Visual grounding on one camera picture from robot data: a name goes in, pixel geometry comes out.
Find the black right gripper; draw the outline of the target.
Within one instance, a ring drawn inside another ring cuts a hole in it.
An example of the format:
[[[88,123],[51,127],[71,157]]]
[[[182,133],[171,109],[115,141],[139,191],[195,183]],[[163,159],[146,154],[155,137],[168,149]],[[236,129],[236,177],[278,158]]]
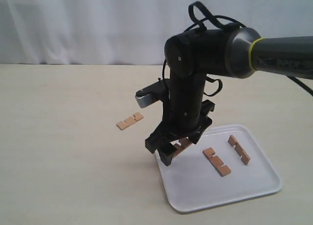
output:
[[[196,144],[212,124],[208,114],[214,111],[215,104],[203,100],[205,82],[208,79],[204,73],[194,73],[185,78],[171,73],[166,82],[168,95],[162,128],[157,127],[145,139],[145,148],[152,154],[157,150],[165,166],[171,165],[177,151],[171,141],[187,137]]]

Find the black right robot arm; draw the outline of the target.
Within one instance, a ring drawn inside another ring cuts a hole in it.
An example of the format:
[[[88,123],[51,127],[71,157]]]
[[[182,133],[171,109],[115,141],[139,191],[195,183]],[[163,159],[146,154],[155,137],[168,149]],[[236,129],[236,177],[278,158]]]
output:
[[[145,140],[169,166],[176,148],[172,142],[188,138],[197,143],[212,124],[214,103],[203,100],[210,75],[244,79],[256,71],[312,79],[311,36],[262,38],[252,28],[190,30],[169,38],[164,48],[170,77],[136,93],[140,106],[163,103],[162,121]]]

